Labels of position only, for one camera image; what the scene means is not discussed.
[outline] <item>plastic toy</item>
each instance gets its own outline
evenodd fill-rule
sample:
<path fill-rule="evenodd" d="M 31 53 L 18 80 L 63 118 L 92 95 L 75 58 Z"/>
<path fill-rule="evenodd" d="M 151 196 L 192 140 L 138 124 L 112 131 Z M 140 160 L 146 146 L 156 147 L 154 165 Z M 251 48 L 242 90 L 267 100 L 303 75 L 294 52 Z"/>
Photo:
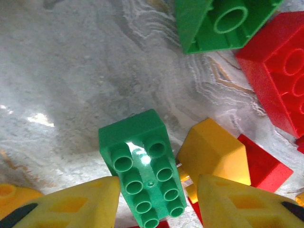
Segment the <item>plastic toy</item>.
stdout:
<path fill-rule="evenodd" d="M 176 0 L 184 53 L 242 48 L 284 0 Z"/>
<path fill-rule="evenodd" d="M 198 201 L 200 174 L 251 184 L 245 146 L 210 118 L 190 129 L 177 157 L 182 164 L 180 173 L 186 173 L 193 181 L 186 188 L 192 203 Z"/>
<path fill-rule="evenodd" d="M 304 228 L 292 199 L 212 175 L 200 175 L 204 228 Z"/>
<path fill-rule="evenodd" d="M 271 122 L 304 135 L 304 11 L 279 14 L 236 57 Z"/>
<path fill-rule="evenodd" d="M 302 192 L 300 195 L 297 195 L 295 198 L 295 201 L 301 206 L 304 207 L 304 192 Z"/>
<path fill-rule="evenodd" d="M 246 146 L 251 186 L 275 192 L 294 173 L 243 134 L 238 140 Z"/>
<path fill-rule="evenodd" d="M 43 196 L 42 193 L 11 184 L 0 184 L 0 220 L 26 202 Z"/>
<path fill-rule="evenodd" d="M 190 176 L 185 172 L 185 170 L 181 166 L 177 167 L 177 171 L 179 172 L 181 182 L 185 182 L 190 179 Z"/>
<path fill-rule="evenodd" d="M 198 202 L 192 203 L 191 200 L 190 200 L 190 198 L 188 198 L 188 200 L 189 200 L 189 203 L 190 203 L 190 205 L 192 206 L 192 208 L 193 208 L 195 214 L 198 216 L 198 218 L 199 218 L 201 224 L 203 225 L 203 220 L 202 220 L 201 214 L 200 214 L 200 206 L 199 206 L 199 203 L 198 203 Z"/>
<path fill-rule="evenodd" d="M 99 129 L 100 153 L 140 227 L 187 206 L 164 123 L 154 110 Z"/>
<path fill-rule="evenodd" d="M 301 138 L 297 139 L 295 141 L 295 144 L 298 145 L 298 151 L 301 153 L 304 153 L 304 136 L 302 136 Z"/>
<path fill-rule="evenodd" d="M 167 221 L 162 221 L 156 228 L 170 228 Z"/>
<path fill-rule="evenodd" d="M 0 221 L 1 228 L 113 228 L 118 177 L 103 177 L 40 197 Z"/>

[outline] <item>yellow triangular block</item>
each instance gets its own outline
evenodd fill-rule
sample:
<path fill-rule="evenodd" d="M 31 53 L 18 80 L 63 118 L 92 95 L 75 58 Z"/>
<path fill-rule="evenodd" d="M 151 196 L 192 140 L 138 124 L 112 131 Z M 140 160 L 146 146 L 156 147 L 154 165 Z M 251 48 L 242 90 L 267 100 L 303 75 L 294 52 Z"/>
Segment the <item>yellow triangular block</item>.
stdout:
<path fill-rule="evenodd" d="M 103 177 L 33 200 L 14 228 L 113 228 L 120 194 L 118 177 Z"/>
<path fill-rule="evenodd" d="M 281 202 L 292 199 L 212 175 L 200 175 L 199 208 L 204 228 L 303 228 Z"/>
<path fill-rule="evenodd" d="M 195 187 L 200 174 L 251 184 L 245 146 L 210 118 L 190 129 L 177 157 Z"/>

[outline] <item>yellow roof block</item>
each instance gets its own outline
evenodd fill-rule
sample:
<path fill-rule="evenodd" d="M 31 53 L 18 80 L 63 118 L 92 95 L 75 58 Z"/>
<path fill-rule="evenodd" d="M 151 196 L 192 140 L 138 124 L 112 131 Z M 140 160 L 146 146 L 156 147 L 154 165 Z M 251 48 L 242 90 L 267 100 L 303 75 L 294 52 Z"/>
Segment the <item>yellow roof block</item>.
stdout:
<path fill-rule="evenodd" d="M 295 198 L 295 201 L 301 206 L 304 207 L 304 192 L 302 192 L 300 195 L 297 195 Z"/>
<path fill-rule="evenodd" d="M 0 184 L 0 220 L 28 201 L 43 194 L 34 189 L 16 187 L 12 184 Z"/>
<path fill-rule="evenodd" d="M 113 228 L 120 194 L 118 177 L 103 177 L 54 192 L 14 228 Z"/>
<path fill-rule="evenodd" d="M 195 186 L 200 174 L 251 184 L 245 146 L 210 118 L 190 129 L 177 157 Z"/>
<path fill-rule="evenodd" d="M 200 175 L 204 228 L 304 228 L 281 202 L 292 199 L 212 175 Z"/>

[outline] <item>gray surface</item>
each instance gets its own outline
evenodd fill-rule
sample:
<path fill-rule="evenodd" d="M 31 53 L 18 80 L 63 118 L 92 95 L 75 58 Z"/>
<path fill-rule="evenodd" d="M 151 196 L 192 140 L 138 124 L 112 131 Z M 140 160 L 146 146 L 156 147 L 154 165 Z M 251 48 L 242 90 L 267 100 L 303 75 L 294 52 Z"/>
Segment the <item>gray surface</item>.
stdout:
<path fill-rule="evenodd" d="M 57 1 L 0 1 L 0 182 L 51 193 L 109 175 L 98 128 L 155 108 L 175 154 L 212 117 L 294 170 L 279 194 L 303 191 L 304 156 L 270 123 L 233 53 L 182 54 L 173 0 Z M 135 224 L 120 198 L 115 227 Z M 201 227 L 191 207 L 170 224 Z"/>

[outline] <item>red building block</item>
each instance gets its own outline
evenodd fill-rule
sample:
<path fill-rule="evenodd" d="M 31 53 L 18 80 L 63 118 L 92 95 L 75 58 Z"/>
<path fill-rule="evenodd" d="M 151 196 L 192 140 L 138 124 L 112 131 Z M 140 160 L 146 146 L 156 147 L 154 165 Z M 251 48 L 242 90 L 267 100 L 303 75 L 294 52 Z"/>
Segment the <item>red building block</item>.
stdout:
<path fill-rule="evenodd" d="M 251 186 L 275 192 L 293 174 L 290 168 L 243 134 L 238 140 L 246 147 Z"/>
<path fill-rule="evenodd" d="M 279 14 L 236 57 L 271 122 L 304 135 L 304 11 Z"/>
<path fill-rule="evenodd" d="M 156 228 L 170 228 L 167 221 L 162 221 Z"/>
<path fill-rule="evenodd" d="M 301 153 L 304 153 L 304 136 L 302 136 L 301 138 L 296 140 L 295 144 L 297 144 L 299 146 L 298 151 Z"/>
<path fill-rule="evenodd" d="M 198 202 L 192 203 L 191 200 L 190 200 L 190 198 L 188 198 L 188 201 L 189 201 L 190 205 L 192 206 L 192 208 L 193 208 L 195 214 L 198 216 L 198 218 L 199 218 L 201 224 L 203 225 L 203 220 L 202 220 L 201 214 L 200 214 L 200 206 L 199 206 L 199 203 L 198 203 Z"/>

